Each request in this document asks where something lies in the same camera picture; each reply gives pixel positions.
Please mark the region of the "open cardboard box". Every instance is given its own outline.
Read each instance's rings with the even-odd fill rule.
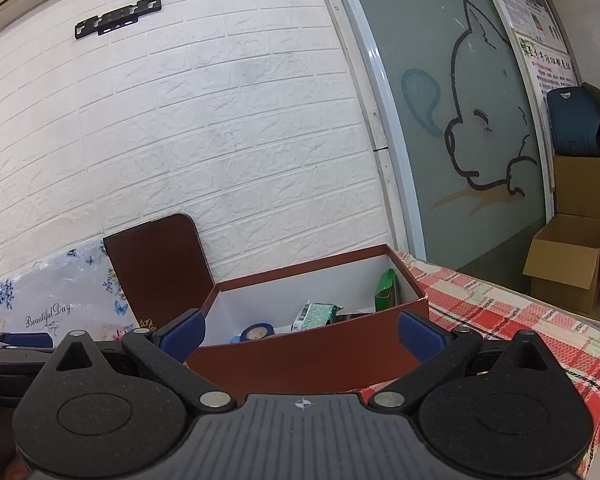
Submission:
[[[291,326],[307,300],[342,306],[340,314],[373,312],[376,286],[387,269],[396,271],[396,307],[322,328],[228,343],[257,322]],[[187,364],[238,400],[253,392],[362,388],[418,365],[397,338],[397,319],[405,309],[429,317],[426,295],[386,245],[218,283],[202,307],[205,340]]]
[[[558,214],[541,229],[526,258],[531,295],[576,312],[600,301],[600,158],[556,156]]]

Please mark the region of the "frosted glass door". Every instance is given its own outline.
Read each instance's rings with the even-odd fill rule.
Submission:
[[[538,141],[491,0],[360,0],[411,161],[427,259],[524,290],[544,223]]]

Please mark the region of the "roll of tape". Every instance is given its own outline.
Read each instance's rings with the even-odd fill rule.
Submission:
[[[269,323],[256,323],[240,334],[240,341],[257,341],[274,334],[273,327]]]

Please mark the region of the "metal bracket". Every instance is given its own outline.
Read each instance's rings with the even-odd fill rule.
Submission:
[[[128,5],[112,10],[102,16],[93,16],[75,25],[75,39],[80,40],[94,32],[98,36],[137,23],[140,16],[162,9],[161,0],[139,0],[135,5]]]

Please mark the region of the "checkered tablecloth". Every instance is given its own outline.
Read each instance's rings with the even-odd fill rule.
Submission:
[[[580,320],[525,296],[480,282],[459,272],[400,255],[429,297],[429,317],[451,330],[468,325],[487,339],[511,339],[520,329],[535,330],[556,356],[584,399],[595,436],[582,464],[589,469],[600,446],[600,332]],[[364,388],[365,400],[392,381]]]

